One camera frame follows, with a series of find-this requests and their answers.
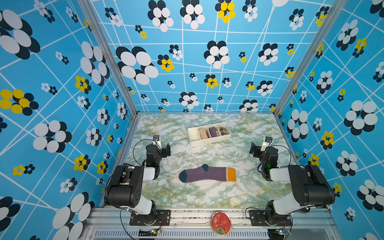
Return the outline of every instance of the purple sock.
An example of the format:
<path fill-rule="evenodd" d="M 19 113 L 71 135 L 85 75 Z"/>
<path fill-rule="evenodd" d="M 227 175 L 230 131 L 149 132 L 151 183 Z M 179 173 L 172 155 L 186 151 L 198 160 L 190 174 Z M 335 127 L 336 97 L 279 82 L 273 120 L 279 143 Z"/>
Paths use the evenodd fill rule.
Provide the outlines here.
<path fill-rule="evenodd" d="M 236 170 L 229 167 L 210 167 L 206 164 L 198 168 L 183 170 L 179 174 L 182 182 L 194 182 L 205 179 L 223 182 L 236 182 Z"/>

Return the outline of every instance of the empty compartment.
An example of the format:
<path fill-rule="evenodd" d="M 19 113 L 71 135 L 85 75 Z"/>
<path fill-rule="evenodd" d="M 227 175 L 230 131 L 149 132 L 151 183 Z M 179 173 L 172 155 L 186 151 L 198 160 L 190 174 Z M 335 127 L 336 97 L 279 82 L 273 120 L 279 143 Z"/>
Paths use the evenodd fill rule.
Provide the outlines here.
<path fill-rule="evenodd" d="M 228 125 L 227 125 L 226 122 L 219 122 L 219 123 L 217 123 L 216 125 L 217 125 L 217 127 L 218 127 L 219 130 L 220 130 L 221 127 L 223 127 L 223 128 L 226 130 L 226 132 L 227 132 L 226 135 L 231 134 L 231 131 L 229 130 L 229 127 L 228 127 Z"/>
<path fill-rule="evenodd" d="M 201 140 L 199 129 L 197 127 L 191 127 L 188 129 L 189 140 L 191 142 Z"/>
<path fill-rule="evenodd" d="M 207 128 L 209 130 L 209 134 L 211 134 L 211 137 L 219 137 L 219 136 L 221 136 L 217 124 L 207 125 Z"/>
<path fill-rule="evenodd" d="M 211 134 L 209 133 L 207 126 L 198 127 L 198 129 L 199 129 L 199 136 L 200 136 L 201 140 L 211 138 Z"/>

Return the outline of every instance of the blue wall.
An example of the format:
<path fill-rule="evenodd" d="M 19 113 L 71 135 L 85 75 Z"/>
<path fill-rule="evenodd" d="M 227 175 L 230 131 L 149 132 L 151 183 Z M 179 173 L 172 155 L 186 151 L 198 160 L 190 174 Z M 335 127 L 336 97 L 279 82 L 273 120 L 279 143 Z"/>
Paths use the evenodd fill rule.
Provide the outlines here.
<path fill-rule="evenodd" d="M 299 162 L 333 186 L 344 239 L 384 238 L 382 13 L 349 0 L 279 115 Z"/>
<path fill-rule="evenodd" d="M 77 238 L 132 116 L 76 0 L 0 10 L 0 239 Z"/>
<path fill-rule="evenodd" d="M 92 1 L 139 111 L 273 111 L 333 0 L 219 2 Z"/>

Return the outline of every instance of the rolled sock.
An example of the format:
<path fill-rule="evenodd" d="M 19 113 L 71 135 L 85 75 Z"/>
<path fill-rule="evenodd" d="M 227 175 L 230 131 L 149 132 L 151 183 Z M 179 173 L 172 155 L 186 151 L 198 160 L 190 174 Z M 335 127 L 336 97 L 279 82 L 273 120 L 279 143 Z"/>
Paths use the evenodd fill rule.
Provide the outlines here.
<path fill-rule="evenodd" d="M 210 132 L 212 137 L 217 137 L 218 136 L 217 129 L 215 127 L 211 127 L 209 129 L 209 132 Z"/>
<path fill-rule="evenodd" d="M 207 138 L 209 138 L 209 136 L 208 136 L 208 132 L 207 132 L 207 130 L 206 130 L 205 128 L 200 128 L 200 129 L 199 129 L 199 134 L 200 134 L 200 138 L 201 138 L 201 139 L 207 139 Z"/>
<path fill-rule="evenodd" d="M 183 170 L 179 174 L 182 182 L 211 179 L 223 182 L 236 182 L 236 170 L 229 167 L 210 167 L 206 164 L 198 168 Z"/>

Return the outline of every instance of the green and white marble surface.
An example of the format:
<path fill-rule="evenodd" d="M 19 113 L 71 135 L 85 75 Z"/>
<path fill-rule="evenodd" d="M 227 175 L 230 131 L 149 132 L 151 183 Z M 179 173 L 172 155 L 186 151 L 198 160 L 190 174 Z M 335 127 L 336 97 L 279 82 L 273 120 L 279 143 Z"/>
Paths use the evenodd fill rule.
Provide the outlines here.
<path fill-rule="evenodd" d="M 187 128 L 223 121 L 232 132 L 229 140 L 191 147 Z M 132 157 L 132 147 L 139 140 L 152 139 L 156 134 L 160 134 L 163 145 L 169 143 L 171 146 L 171 156 L 161 161 L 159 177 L 143 182 L 143 196 L 154 200 L 157 207 L 264 208 L 271 199 L 279 199 L 291 192 L 290 184 L 265 181 L 257 171 L 258 158 L 249 154 L 251 142 L 261 145 L 265 136 L 273 137 L 272 145 L 287 146 L 273 114 L 140 114 L 126 162 L 137 165 Z M 135 158 L 139 163 L 146 158 L 148 144 L 150 141 L 142 141 L 135 147 Z M 289 152 L 283 147 L 276 148 L 279 164 L 287 165 Z M 234 168 L 237 181 L 183 183 L 179 180 L 181 171 L 203 164 Z"/>

